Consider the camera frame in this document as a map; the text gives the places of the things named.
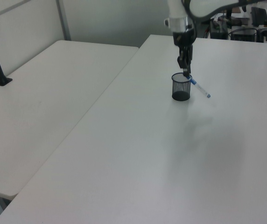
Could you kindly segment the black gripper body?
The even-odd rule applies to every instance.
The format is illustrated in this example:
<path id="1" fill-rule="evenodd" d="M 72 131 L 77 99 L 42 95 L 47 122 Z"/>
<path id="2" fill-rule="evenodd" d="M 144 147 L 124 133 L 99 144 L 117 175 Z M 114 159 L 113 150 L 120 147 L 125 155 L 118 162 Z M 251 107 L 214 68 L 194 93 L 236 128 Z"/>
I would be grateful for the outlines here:
<path id="1" fill-rule="evenodd" d="M 186 32 L 173 32 L 174 44 L 180 48 L 191 46 L 196 39 L 196 30 L 190 29 Z"/>

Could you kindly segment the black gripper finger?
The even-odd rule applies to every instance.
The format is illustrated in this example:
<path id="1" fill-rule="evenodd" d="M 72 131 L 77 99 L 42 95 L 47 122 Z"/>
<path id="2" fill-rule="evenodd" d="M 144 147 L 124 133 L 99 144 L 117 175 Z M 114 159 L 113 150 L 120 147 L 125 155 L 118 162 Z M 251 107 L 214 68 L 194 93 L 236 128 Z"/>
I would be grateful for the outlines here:
<path id="1" fill-rule="evenodd" d="M 179 56 L 177 58 L 177 62 L 179 67 L 183 70 L 185 74 L 188 72 L 188 63 L 187 63 L 187 51 L 185 48 L 179 48 Z"/>
<path id="2" fill-rule="evenodd" d="M 187 48 L 187 53 L 186 53 L 186 63 L 187 63 L 187 75 L 186 77 L 189 77 L 190 74 L 191 74 L 191 61 L 192 61 L 192 54 L 193 54 L 193 46 L 190 45 L 188 48 Z"/>

